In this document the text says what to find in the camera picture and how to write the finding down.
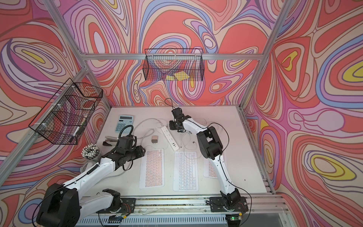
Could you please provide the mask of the pink charger adapter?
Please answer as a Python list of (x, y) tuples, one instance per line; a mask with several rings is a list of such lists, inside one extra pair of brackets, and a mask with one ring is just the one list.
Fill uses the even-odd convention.
[(152, 136), (152, 138), (151, 138), (151, 142), (153, 143), (153, 144), (156, 144), (156, 143), (158, 143), (158, 136)]

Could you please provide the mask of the pink keyboard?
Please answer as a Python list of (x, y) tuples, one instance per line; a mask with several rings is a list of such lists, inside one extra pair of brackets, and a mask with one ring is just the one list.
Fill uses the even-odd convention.
[(213, 165), (210, 163), (208, 159), (204, 159), (203, 176), (206, 178), (217, 179), (217, 175), (214, 171)]
[(164, 149), (146, 150), (141, 159), (139, 188), (163, 187), (164, 184)]

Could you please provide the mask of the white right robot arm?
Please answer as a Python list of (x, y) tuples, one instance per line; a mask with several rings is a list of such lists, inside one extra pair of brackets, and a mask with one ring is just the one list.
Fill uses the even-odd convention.
[(219, 138), (217, 130), (213, 126), (204, 126), (196, 122), (189, 115), (185, 115), (181, 108), (173, 108), (172, 114), (174, 119), (169, 122), (169, 128), (172, 131), (190, 132), (197, 137), (199, 150), (202, 156), (209, 160), (217, 175), (221, 187), (221, 197), (224, 207), (228, 211), (235, 209), (235, 206), (241, 199), (237, 187), (235, 187), (227, 172), (227, 167), (223, 157), (224, 147)]

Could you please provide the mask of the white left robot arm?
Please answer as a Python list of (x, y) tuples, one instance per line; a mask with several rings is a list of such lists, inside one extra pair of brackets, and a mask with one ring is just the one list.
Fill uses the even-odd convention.
[(87, 171), (62, 184), (54, 183), (47, 189), (40, 207), (33, 214), (33, 225), (74, 227), (80, 219), (101, 210), (118, 213), (126, 208), (126, 212), (130, 213), (130, 207), (124, 204), (120, 193), (115, 190), (104, 189), (91, 197), (84, 195), (109, 174), (145, 153), (146, 150), (137, 145), (136, 136), (119, 138), (116, 146)]

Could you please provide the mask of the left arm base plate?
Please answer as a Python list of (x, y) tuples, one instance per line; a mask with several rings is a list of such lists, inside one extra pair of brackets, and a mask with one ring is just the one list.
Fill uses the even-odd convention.
[(120, 202), (112, 204), (110, 208), (102, 209), (97, 213), (131, 214), (135, 210), (136, 198), (121, 198)]

